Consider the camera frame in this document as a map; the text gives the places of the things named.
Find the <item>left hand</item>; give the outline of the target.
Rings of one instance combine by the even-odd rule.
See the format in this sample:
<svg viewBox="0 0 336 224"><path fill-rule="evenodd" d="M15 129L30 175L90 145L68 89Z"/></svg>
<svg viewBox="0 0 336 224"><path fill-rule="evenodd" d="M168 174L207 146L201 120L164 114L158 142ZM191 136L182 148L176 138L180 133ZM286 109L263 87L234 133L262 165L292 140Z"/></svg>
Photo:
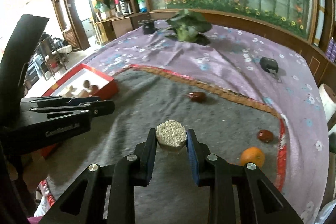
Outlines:
<svg viewBox="0 0 336 224"><path fill-rule="evenodd" d="M45 180L49 174L48 164L39 149L30 154L24 155L27 162L21 163L19 168L22 171L22 179L30 193L36 191L40 182Z"/></svg>

